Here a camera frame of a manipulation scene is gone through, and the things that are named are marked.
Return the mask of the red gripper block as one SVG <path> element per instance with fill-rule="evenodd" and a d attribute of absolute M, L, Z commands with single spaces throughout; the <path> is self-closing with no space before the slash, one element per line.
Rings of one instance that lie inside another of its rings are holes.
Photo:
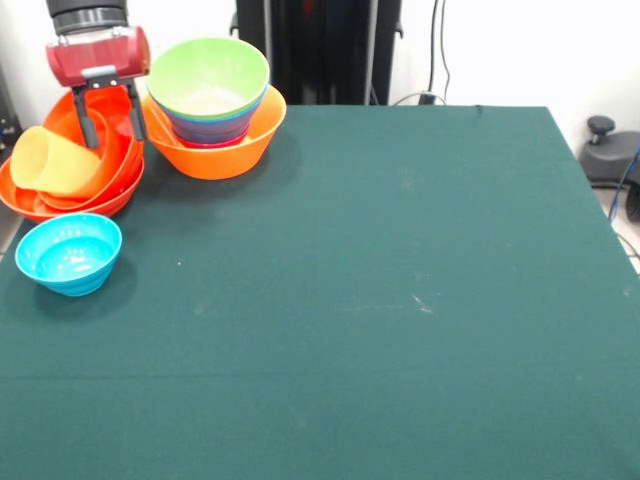
<path fill-rule="evenodd" d="M 74 107 L 85 144 L 99 147 L 95 126 L 88 114 L 84 86 L 102 77 L 129 79 L 147 75 L 151 51 L 139 26 L 113 27 L 61 37 L 46 46 L 46 57 L 54 77 L 63 87 L 72 87 Z M 131 103 L 130 120 L 138 141 L 147 136 L 140 96 L 134 81 L 124 83 Z"/>

